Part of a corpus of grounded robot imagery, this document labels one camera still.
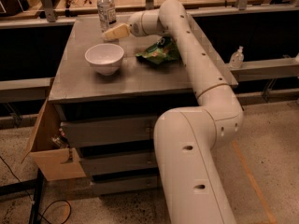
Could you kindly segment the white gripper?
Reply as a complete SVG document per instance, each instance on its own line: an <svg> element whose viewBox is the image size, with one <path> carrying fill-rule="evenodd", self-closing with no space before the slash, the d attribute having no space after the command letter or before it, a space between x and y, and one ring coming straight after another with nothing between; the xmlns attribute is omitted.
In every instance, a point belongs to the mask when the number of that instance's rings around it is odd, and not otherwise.
<svg viewBox="0 0 299 224"><path fill-rule="evenodd" d="M103 32L102 38L105 41L113 41L120 38L125 38L130 35L130 32L134 36L143 36L142 29L142 12L136 12L128 19L128 24L120 23L113 28L110 28Z"/></svg>

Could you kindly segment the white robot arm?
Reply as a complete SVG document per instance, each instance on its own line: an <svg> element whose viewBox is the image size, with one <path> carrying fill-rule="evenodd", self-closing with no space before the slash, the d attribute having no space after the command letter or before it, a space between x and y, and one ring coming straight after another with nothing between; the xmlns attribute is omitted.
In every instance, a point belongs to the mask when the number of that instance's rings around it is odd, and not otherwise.
<svg viewBox="0 0 299 224"><path fill-rule="evenodd" d="M230 143L243 110L224 75L197 40L178 0L133 14L104 32L105 40L128 35L170 35L192 85L197 106L164 112L154 127L154 149L172 224L236 224L211 149Z"/></svg>

